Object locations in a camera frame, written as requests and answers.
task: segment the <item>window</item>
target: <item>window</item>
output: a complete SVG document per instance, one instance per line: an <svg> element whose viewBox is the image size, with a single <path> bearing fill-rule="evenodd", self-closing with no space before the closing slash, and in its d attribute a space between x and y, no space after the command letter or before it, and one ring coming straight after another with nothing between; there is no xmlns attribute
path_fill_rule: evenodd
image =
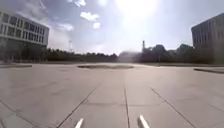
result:
<svg viewBox="0 0 224 128"><path fill-rule="evenodd" d="M21 30L16 29L16 37L18 37L18 38L21 37Z"/></svg>
<svg viewBox="0 0 224 128"><path fill-rule="evenodd" d="M33 24L30 24L30 31L34 32L35 26Z"/></svg>
<svg viewBox="0 0 224 128"><path fill-rule="evenodd" d="M39 36L39 42L41 42L41 36Z"/></svg>
<svg viewBox="0 0 224 128"><path fill-rule="evenodd" d="M16 26L19 27L19 25L20 25L20 19L17 20Z"/></svg>
<svg viewBox="0 0 224 128"><path fill-rule="evenodd" d="M23 31L23 39L25 39L25 32Z"/></svg>
<svg viewBox="0 0 224 128"><path fill-rule="evenodd" d="M42 33L42 28L40 28L40 34Z"/></svg>
<svg viewBox="0 0 224 128"><path fill-rule="evenodd" d="M24 26L24 28L26 29L26 30L29 30L29 23L28 22L25 22L25 26Z"/></svg>
<svg viewBox="0 0 224 128"><path fill-rule="evenodd" d="M4 25L3 27L4 27L4 29L3 29L3 34L6 35L6 32L7 32L7 26Z"/></svg>
<svg viewBox="0 0 224 128"><path fill-rule="evenodd" d="M26 39L28 40L28 32L26 32Z"/></svg>
<svg viewBox="0 0 224 128"><path fill-rule="evenodd" d="M38 35L36 35L36 42L38 42L38 38L39 38Z"/></svg>
<svg viewBox="0 0 224 128"><path fill-rule="evenodd" d="M10 20L9 20L9 23L10 23L11 25L16 25L16 21L17 21L17 18L14 17L14 16L11 16L11 18L10 18Z"/></svg>
<svg viewBox="0 0 224 128"><path fill-rule="evenodd" d="M36 35L33 35L33 40L36 41Z"/></svg>
<svg viewBox="0 0 224 128"><path fill-rule="evenodd" d="M20 25L19 25L20 28L23 27L23 20L20 20Z"/></svg>
<svg viewBox="0 0 224 128"><path fill-rule="evenodd" d="M1 26L0 26L0 34L2 34L3 33L3 25L1 24Z"/></svg>
<svg viewBox="0 0 224 128"><path fill-rule="evenodd" d="M8 36L14 36L15 28L13 27L8 27Z"/></svg>
<svg viewBox="0 0 224 128"><path fill-rule="evenodd" d="M32 33L29 33L29 40L31 40L31 34L32 34Z"/></svg>
<svg viewBox="0 0 224 128"><path fill-rule="evenodd" d="M4 13L4 15L3 15L3 17L2 17L2 21L3 21L4 23L8 23L8 22L9 22L9 15Z"/></svg>
<svg viewBox="0 0 224 128"><path fill-rule="evenodd" d="M39 27L37 27L37 33L39 33Z"/></svg>
<svg viewBox="0 0 224 128"><path fill-rule="evenodd" d="M35 32L37 33L37 26L35 26Z"/></svg>

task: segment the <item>tree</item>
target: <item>tree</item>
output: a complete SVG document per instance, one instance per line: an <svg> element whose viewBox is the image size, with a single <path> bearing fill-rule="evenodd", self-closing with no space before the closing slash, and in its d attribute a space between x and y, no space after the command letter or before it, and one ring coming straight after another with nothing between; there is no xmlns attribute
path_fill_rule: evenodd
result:
<svg viewBox="0 0 224 128"><path fill-rule="evenodd" d="M194 52L194 48L186 45L186 44L181 44L177 50L177 59L179 62L194 62L195 60L195 52Z"/></svg>

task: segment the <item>stone tile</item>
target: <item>stone tile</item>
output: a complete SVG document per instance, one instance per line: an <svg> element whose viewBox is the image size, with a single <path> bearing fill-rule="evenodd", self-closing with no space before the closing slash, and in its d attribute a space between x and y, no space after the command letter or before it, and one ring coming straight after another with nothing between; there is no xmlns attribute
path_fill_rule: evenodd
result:
<svg viewBox="0 0 224 128"><path fill-rule="evenodd" d="M183 100L173 106L195 127L212 126L224 121L224 112L198 99Z"/></svg>
<svg viewBox="0 0 224 128"><path fill-rule="evenodd" d="M214 94L203 95L198 98L224 112L224 99L223 98L220 98L219 96L216 96Z"/></svg>
<svg viewBox="0 0 224 128"><path fill-rule="evenodd" d="M126 86L128 105L152 105L163 102L147 85Z"/></svg>
<svg viewBox="0 0 224 128"><path fill-rule="evenodd" d="M57 127L81 102L74 100L75 96L71 90L61 92L22 110L21 114L40 126Z"/></svg>
<svg viewBox="0 0 224 128"><path fill-rule="evenodd" d="M13 114L13 112L10 111L5 105L3 105L0 102L0 118L3 119L3 118L6 118L6 117L8 117L12 114Z"/></svg>
<svg viewBox="0 0 224 128"><path fill-rule="evenodd" d="M3 123L6 128L33 128L33 125L15 114L3 119Z"/></svg>
<svg viewBox="0 0 224 128"><path fill-rule="evenodd" d="M205 127L205 128L224 128L224 123L216 124L216 125Z"/></svg>
<svg viewBox="0 0 224 128"><path fill-rule="evenodd" d="M86 103L125 104L124 89L121 87L101 86L94 91Z"/></svg>
<svg viewBox="0 0 224 128"><path fill-rule="evenodd" d="M84 118L85 128L128 128L125 106L81 105L61 128L74 128Z"/></svg>
<svg viewBox="0 0 224 128"><path fill-rule="evenodd" d="M131 128L138 128L137 119L143 115L150 128L193 128L166 103L151 106L129 107Z"/></svg>

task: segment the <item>pavement joint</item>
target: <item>pavement joint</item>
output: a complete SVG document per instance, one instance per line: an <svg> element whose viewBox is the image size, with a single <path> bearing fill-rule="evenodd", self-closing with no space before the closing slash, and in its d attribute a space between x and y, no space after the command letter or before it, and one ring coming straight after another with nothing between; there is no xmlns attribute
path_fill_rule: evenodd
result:
<svg viewBox="0 0 224 128"><path fill-rule="evenodd" d="M5 104L1 99L0 99L0 103L2 103L7 109L9 109L13 114L16 114L19 118L21 118L21 119L23 119L24 121L26 121L26 122L28 122L28 123L30 123L31 125L33 125L33 126L36 126L36 125L34 125L34 123L31 121L31 120L29 120L29 119L27 119L27 118L24 118L21 114L19 114L17 111L14 111L12 108L10 108L7 104Z"/></svg>
<svg viewBox="0 0 224 128"><path fill-rule="evenodd" d="M92 106L125 106L126 104L118 104L118 103L91 103L91 102L84 102L83 105L92 105Z"/></svg>
<svg viewBox="0 0 224 128"><path fill-rule="evenodd" d="M71 111L71 113L70 114L68 114L68 116L67 117L65 117L65 119L56 127L56 128L60 128L63 124L64 124L64 122L67 120L67 119L69 119L69 117L71 117L72 116L72 114L73 113L75 113L75 111L89 98L89 96L95 91L95 90L97 90L97 88L99 88L101 85L102 85L102 82L103 82L103 80L101 81L101 82L99 82L99 84L98 84L98 86L96 86L87 96L86 96L86 98L84 99L84 100L82 100L79 104L78 104L78 106L76 106L72 111Z"/></svg>
<svg viewBox="0 0 224 128"><path fill-rule="evenodd" d="M124 97L125 97L125 105L126 105L128 128L130 128L130 118L129 118L129 110L128 110L127 90L126 90L125 84L123 84L123 86L124 86Z"/></svg>
<svg viewBox="0 0 224 128"><path fill-rule="evenodd" d="M193 128L196 128L183 114L181 114L173 105L171 105L166 99L164 99L155 89L148 85L148 87L162 100L164 100L174 111L176 111L183 119L185 119Z"/></svg>

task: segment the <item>paved ground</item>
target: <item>paved ground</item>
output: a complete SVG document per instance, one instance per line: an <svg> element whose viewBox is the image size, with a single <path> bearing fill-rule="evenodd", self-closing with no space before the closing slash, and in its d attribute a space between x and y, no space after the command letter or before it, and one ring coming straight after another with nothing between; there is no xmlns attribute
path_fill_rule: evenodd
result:
<svg viewBox="0 0 224 128"><path fill-rule="evenodd" d="M223 128L224 75L193 68L0 69L0 123L6 128Z"/></svg>

